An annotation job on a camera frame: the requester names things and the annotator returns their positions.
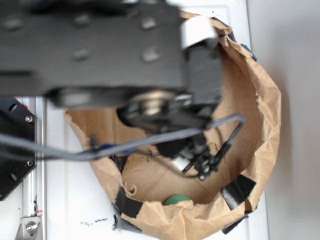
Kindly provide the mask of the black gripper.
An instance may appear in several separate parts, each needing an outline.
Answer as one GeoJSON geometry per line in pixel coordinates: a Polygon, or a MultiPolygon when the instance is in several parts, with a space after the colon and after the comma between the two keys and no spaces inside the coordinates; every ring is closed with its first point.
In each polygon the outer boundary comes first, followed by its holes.
{"type": "Polygon", "coordinates": [[[178,174],[182,177],[204,181],[212,172],[219,169],[219,161],[211,154],[203,133],[157,143],[156,148],[163,157],[170,158],[173,162],[177,160],[183,162],[178,170],[178,174]]]}

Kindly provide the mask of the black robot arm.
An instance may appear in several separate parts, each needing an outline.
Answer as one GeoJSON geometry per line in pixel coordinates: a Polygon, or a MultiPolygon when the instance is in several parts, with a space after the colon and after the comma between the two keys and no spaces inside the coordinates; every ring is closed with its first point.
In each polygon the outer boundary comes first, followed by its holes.
{"type": "Polygon", "coordinates": [[[206,18],[183,21],[165,1],[3,0],[0,3],[0,95],[46,97],[60,108],[114,107],[127,126],[153,137],[78,154],[1,134],[0,142],[48,158],[93,160],[156,144],[169,145],[204,179],[211,155],[204,130],[222,98],[215,29],[206,18]]]}

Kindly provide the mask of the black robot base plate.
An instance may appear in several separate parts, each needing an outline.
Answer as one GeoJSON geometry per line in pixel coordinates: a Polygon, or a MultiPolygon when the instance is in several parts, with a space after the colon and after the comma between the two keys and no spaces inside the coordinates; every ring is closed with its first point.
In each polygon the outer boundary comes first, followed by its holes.
{"type": "MultiPolygon", "coordinates": [[[[34,142],[36,117],[16,98],[0,99],[0,132],[34,142]]],[[[35,168],[35,154],[0,145],[0,200],[5,200],[35,168]]]]}

